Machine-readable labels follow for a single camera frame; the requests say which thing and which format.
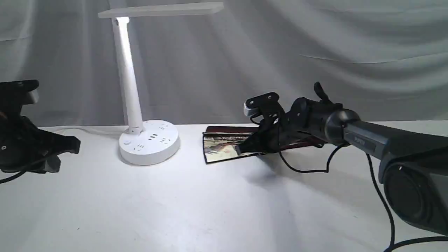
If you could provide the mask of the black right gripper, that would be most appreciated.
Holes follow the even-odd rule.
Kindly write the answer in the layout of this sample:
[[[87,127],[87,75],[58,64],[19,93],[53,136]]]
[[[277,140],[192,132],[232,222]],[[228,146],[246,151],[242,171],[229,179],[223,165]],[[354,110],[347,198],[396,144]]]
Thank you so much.
[[[344,147],[343,105],[331,102],[319,82],[314,84],[314,91],[320,101],[298,98],[287,113],[279,107],[276,110],[277,123],[264,116],[259,134],[253,133],[236,145],[234,147],[236,153],[238,155],[272,153],[301,139],[312,145],[323,141]]]

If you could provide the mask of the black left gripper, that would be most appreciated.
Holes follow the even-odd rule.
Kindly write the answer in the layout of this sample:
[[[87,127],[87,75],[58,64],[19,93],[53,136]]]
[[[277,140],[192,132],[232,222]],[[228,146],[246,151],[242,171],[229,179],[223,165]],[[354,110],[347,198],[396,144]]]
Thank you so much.
[[[27,117],[1,113],[1,172],[57,173],[63,153],[78,154],[81,141],[36,127]]]

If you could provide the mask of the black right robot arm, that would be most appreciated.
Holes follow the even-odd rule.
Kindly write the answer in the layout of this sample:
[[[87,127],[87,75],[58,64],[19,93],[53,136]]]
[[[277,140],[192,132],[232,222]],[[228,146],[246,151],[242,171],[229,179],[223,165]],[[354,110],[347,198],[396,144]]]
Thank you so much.
[[[365,122],[353,110],[331,102],[319,82],[314,91],[318,101],[298,98],[289,111],[279,104],[275,92],[248,99],[245,115],[262,120],[258,129],[236,146],[236,152],[280,153],[300,140],[313,145],[315,139],[354,146],[380,161],[377,179],[398,217],[416,228],[446,236],[447,137]]]

